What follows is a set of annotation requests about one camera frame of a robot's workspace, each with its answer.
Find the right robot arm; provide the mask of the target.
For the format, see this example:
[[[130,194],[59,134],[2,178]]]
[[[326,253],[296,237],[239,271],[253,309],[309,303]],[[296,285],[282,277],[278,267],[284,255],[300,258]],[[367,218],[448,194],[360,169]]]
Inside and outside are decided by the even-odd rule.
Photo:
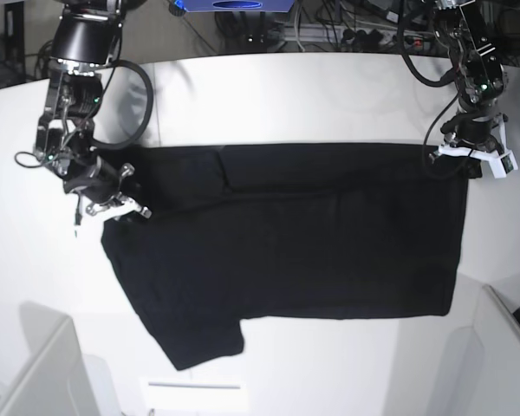
[[[138,64],[123,60],[122,30],[127,13],[141,1],[66,1],[50,50],[49,86],[36,140],[30,156],[33,168],[45,168],[62,181],[63,190],[88,205],[77,205],[75,224],[82,217],[126,207],[144,219],[152,216],[139,201],[135,168],[130,163],[112,166],[103,152],[118,152],[137,145],[153,113],[151,78]],[[134,133],[118,143],[94,137],[94,117],[99,113],[109,84],[100,71],[129,69],[142,80],[146,90],[144,116]]]

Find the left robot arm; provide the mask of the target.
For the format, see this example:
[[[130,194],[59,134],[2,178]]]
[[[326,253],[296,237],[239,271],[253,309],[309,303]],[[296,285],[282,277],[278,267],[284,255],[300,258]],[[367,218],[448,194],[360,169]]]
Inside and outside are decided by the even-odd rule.
[[[425,16],[452,67],[438,80],[424,77],[406,51],[405,32],[413,19]],[[508,116],[497,107],[507,77],[476,1],[422,1],[400,13],[397,46],[409,72],[429,88],[454,85],[456,95],[427,130],[421,147],[425,174],[445,180],[458,174],[476,178],[480,164],[496,179],[518,169],[507,146]]]

